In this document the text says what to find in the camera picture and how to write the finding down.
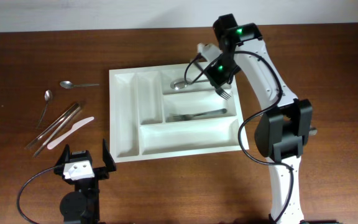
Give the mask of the steel fork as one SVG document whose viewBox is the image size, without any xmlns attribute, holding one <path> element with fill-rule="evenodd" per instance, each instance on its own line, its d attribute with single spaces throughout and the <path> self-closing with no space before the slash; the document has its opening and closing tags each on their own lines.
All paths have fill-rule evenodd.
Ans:
<svg viewBox="0 0 358 224">
<path fill-rule="evenodd" d="M 227 113 L 227 109 L 222 108 L 218 110 L 206 111 L 202 113 L 194 113 L 194 114 L 171 114 L 170 117 L 173 121 L 189 121 L 194 119 L 195 117 L 201 116 L 214 116 Z"/>
<path fill-rule="evenodd" d="M 203 68 L 201 67 L 201 65 L 195 61 L 194 65 L 197 67 L 198 70 L 203 71 Z M 230 99 L 231 95 L 226 92 L 225 90 L 223 90 L 221 87 L 215 89 L 215 92 L 221 97 L 224 98 L 225 100 Z"/>
</svg>

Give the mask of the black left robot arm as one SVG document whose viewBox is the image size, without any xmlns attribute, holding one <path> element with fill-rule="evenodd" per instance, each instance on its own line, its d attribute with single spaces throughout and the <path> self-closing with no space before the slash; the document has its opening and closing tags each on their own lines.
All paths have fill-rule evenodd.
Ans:
<svg viewBox="0 0 358 224">
<path fill-rule="evenodd" d="M 71 152 L 66 145 L 55 164 L 54 174 L 62 177 L 66 183 L 74 186 L 60 202 L 60 213 L 64 223 L 99 223 L 99 181 L 109 178 L 116 171 L 116 163 L 109 153 L 106 140 L 102 141 L 102 167 L 92 166 L 89 151 Z"/>
</svg>

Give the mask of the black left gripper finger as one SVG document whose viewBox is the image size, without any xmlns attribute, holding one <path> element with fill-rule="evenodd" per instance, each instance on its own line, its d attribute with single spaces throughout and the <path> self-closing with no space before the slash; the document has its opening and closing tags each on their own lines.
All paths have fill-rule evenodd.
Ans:
<svg viewBox="0 0 358 224">
<path fill-rule="evenodd" d="M 114 159 L 112 158 L 109 152 L 108 144 L 105 139 L 103 139 L 102 145 L 103 145 L 102 153 L 103 153 L 103 162 L 104 162 L 103 169 L 106 172 L 115 172 L 117 170 L 116 163 L 114 162 Z"/>
<path fill-rule="evenodd" d="M 70 160 L 70 146 L 68 144 L 66 144 L 61 156 L 59 157 L 59 159 L 58 159 L 58 161 L 56 163 L 56 165 L 57 166 L 64 165 L 69 160 Z"/>
</svg>

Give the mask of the steel tablespoon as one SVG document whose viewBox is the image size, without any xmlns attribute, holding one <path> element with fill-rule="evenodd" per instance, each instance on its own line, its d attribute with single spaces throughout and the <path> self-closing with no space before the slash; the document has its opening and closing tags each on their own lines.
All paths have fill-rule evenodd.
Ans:
<svg viewBox="0 0 358 224">
<path fill-rule="evenodd" d="M 209 82 L 209 81 L 208 80 L 192 81 L 189 78 L 187 78 L 187 79 L 179 78 L 179 79 L 176 79 L 170 83 L 170 88 L 173 90 L 181 90 L 181 89 L 184 89 L 187 86 L 190 86 L 194 83 L 204 83 L 204 82 Z"/>
</svg>

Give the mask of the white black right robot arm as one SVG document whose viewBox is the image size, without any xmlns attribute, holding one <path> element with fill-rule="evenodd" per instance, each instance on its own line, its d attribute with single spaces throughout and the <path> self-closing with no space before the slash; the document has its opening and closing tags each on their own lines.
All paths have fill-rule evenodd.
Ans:
<svg viewBox="0 0 358 224">
<path fill-rule="evenodd" d="M 208 61 L 203 70 L 218 94 L 234 75 L 243 72 L 261 110 L 254 139 L 268 166 L 272 188 L 270 223 L 305 223 L 300 205 L 299 168 L 303 148 L 310 135 L 313 108 L 309 100 L 299 100 L 273 65 L 259 28 L 238 25 L 232 14 L 219 16 L 213 24 L 218 45 L 199 45 L 199 54 Z"/>
</svg>

